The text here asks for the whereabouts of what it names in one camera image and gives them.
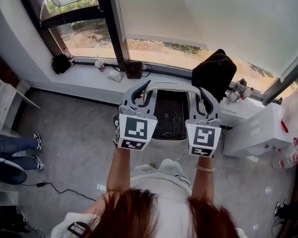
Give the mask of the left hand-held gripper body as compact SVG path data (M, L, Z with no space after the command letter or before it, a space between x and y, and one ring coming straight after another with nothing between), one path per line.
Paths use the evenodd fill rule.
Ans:
M113 140L118 148L143 151L150 143L157 126L157 118L136 108L121 105L115 120L116 135Z

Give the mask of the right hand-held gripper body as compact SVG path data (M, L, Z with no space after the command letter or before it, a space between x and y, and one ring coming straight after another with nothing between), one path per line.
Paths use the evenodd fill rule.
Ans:
M221 135L221 120L186 120L188 153L193 156L212 158Z

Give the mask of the person's left forearm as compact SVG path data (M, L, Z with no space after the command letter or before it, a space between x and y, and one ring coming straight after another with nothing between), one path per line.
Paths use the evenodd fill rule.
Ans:
M130 188L130 150L115 148L106 190L123 192Z

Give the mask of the clear plastic packet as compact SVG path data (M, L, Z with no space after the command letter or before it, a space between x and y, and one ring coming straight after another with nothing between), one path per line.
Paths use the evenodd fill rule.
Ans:
M114 71L111 71L107 77L111 80L114 80L115 82L120 82L124 77L124 74L114 70Z

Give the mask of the brown pouch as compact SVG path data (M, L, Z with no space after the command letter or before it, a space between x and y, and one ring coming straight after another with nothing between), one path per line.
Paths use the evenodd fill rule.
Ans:
M141 61L124 62L124 69L128 79L140 79L142 77L143 63Z

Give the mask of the red label water bottle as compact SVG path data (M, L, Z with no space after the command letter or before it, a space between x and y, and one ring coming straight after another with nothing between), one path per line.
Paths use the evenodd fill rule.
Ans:
M246 98L248 98L248 97L252 94L253 90L254 90L253 87L251 87L251 88L247 88L247 89L241 94L240 98L241 98L242 100L245 100Z

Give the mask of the person's light trousers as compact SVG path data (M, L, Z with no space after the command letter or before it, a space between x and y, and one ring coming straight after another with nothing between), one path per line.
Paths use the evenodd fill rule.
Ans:
M180 164L171 159L164 159L158 168L149 164L135 167L131 171L131 185L136 186L145 179L167 180L185 191L191 191L190 181L185 177Z

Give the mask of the red-capped white bottle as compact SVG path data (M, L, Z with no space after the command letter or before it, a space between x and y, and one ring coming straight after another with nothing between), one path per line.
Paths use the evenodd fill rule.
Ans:
M72 54L70 53L70 51L66 47L63 47L63 53L67 57L69 62L74 63L74 58L73 58Z

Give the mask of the small black bag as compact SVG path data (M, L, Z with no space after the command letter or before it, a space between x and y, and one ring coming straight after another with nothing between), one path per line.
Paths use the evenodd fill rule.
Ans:
M57 55L52 58L52 69L56 74L63 74L66 72L72 63L68 60L65 54Z

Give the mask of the large clear water jug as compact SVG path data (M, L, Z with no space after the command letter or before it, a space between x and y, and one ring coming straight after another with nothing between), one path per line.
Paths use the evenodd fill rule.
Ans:
M284 111L284 116L281 120L284 131L290 137L298 137L298 88L283 100L281 106Z

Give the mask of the pack of red label bottles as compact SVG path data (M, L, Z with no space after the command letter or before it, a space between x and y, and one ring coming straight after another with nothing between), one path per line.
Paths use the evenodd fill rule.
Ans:
M298 164L298 137L293 139L293 144L281 152L277 160L277 167L289 169Z

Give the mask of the white roller blind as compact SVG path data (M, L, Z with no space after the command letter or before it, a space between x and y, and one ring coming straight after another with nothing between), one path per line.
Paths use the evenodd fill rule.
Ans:
M208 49L276 76L298 58L298 0L118 0L125 35Z

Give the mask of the white shelf unit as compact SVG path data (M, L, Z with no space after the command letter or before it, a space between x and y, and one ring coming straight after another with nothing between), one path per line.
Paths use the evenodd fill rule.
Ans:
M39 108L24 96L23 92L0 79L0 134L17 137L19 134L12 129L14 119L22 102Z

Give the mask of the grey black round device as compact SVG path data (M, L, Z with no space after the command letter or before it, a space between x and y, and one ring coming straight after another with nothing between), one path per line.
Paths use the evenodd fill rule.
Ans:
M27 180L27 173L18 164L0 158L0 181L12 185L22 184Z

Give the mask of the black window frame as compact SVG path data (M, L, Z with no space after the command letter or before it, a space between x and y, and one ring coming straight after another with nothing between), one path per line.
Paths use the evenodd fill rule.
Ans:
M96 58L124 71L127 43L115 20L114 0L21 0L30 20L53 56L68 50L76 64Z

